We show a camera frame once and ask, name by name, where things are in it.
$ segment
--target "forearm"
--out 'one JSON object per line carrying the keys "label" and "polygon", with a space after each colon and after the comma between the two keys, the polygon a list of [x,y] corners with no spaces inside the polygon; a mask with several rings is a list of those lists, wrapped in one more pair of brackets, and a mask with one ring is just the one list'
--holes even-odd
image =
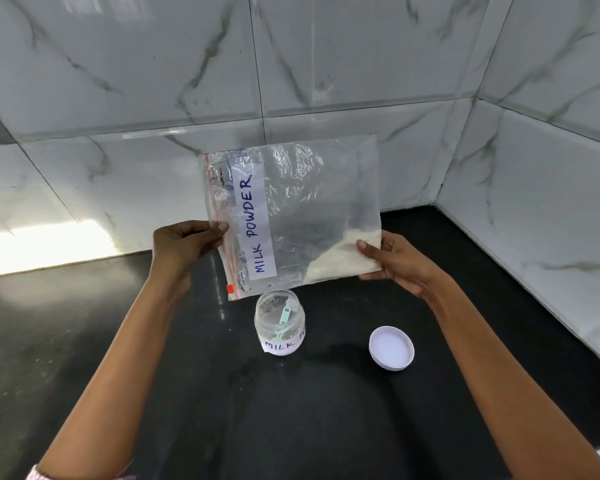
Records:
{"label": "forearm", "polygon": [[441,273],[424,293],[516,480],[600,479],[600,457]]}
{"label": "forearm", "polygon": [[54,480],[110,480],[128,465],[178,298],[149,279],[40,461]]}

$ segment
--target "white powder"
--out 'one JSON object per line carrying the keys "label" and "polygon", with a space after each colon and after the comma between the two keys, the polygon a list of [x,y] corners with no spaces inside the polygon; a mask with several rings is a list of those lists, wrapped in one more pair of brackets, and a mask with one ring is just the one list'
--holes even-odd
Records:
{"label": "white powder", "polygon": [[318,259],[311,261],[302,284],[307,285],[317,281],[357,276],[380,270],[381,267],[376,261],[360,254],[356,249],[356,241],[362,239],[379,248],[381,235],[382,230],[380,229],[371,232],[358,229],[346,231],[342,241],[325,251]]}

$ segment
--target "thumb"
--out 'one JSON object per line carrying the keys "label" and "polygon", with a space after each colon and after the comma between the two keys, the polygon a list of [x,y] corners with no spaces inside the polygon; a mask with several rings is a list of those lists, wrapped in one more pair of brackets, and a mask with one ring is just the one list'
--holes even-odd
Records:
{"label": "thumb", "polygon": [[384,264],[387,261],[387,258],[390,254],[387,251],[380,250],[375,246],[372,246],[371,244],[368,244],[365,241],[361,240],[356,241],[356,247],[358,248],[361,254],[368,258],[375,259],[380,264]]}
{"label": "thumb", "polygon": [[218,239],[222,239],[222,236],[224,236],[224,233],[226,233],[228,229],[229,224],[227,224],[226,222],[220,222],[218,225],[213,226],[204,232],[191,234],[185,239],[195,241],[196,244],[200,247],[200,249],[202,249],[205,246],[211,244],[212,242],[216,242]]}

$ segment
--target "white lid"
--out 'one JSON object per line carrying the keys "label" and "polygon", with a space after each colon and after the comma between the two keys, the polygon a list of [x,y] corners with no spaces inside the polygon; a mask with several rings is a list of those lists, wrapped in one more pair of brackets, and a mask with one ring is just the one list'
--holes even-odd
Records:
{"label": "white lid", "polygon": [[415,350],[405,332],[396,327],[382,326],[369,337],[369,353],[383,369],[401,371],[411,363]]}

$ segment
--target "person's left hand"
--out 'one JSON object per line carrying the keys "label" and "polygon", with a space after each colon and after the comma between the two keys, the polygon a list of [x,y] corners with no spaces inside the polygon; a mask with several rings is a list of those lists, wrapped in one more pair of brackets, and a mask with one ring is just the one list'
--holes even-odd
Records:
{"label": "person's left hand", "polygon": [[153,233],[153,259],[149,277],[184,294],[191,286],[189,268],[198,257],[223,243],[229,224],[186,221],[160,227]]}

